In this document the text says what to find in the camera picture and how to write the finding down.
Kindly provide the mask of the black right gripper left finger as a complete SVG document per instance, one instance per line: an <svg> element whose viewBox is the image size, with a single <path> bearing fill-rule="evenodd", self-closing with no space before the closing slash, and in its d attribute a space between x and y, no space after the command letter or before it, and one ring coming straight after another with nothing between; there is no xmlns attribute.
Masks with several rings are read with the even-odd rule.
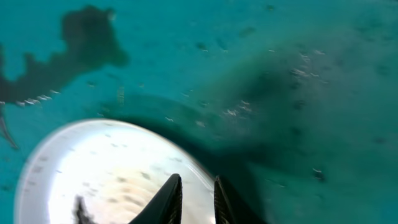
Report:
<svg viewBox="0 0 398 224"><path fill-rule="evenodd" d="M145 208L129 224L181 224L182 178L172 174Z"/></svg>

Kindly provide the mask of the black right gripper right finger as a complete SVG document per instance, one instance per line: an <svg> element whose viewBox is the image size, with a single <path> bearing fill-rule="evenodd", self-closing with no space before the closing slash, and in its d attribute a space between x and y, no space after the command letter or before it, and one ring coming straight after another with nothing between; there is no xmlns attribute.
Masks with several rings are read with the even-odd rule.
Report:
<svg viewBox="0 0 398 224"><path fill-rule="evenodd" d="M238 219L234 214L234 193L232 183L217 175L214 182L214 210L216 224L238 224Z"/></svg>

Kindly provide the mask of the light blue-rimmed plate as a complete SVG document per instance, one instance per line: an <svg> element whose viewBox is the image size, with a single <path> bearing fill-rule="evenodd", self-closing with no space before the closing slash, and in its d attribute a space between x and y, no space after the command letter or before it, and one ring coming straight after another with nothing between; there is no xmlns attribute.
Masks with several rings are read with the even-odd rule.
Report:
<svg viewBox="0 0 398 224"><path fill-rule="evenodd" d="M35 147L14 199L14 223L128 223L173 174L182 178L182 222L214 223L214 179L167 138L112 119L58 128Z"/></svg>

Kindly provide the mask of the teal plastic serving tray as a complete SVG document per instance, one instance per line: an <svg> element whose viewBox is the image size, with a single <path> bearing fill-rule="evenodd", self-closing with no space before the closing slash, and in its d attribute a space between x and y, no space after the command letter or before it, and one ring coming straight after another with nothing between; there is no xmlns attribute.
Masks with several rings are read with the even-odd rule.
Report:
<svg viewBox="0 0 398 224"><path fill-rule="evenodd" d="M397 222L396 1L2 1L1 222L54 129L135 123L270 223Z"/></svg>

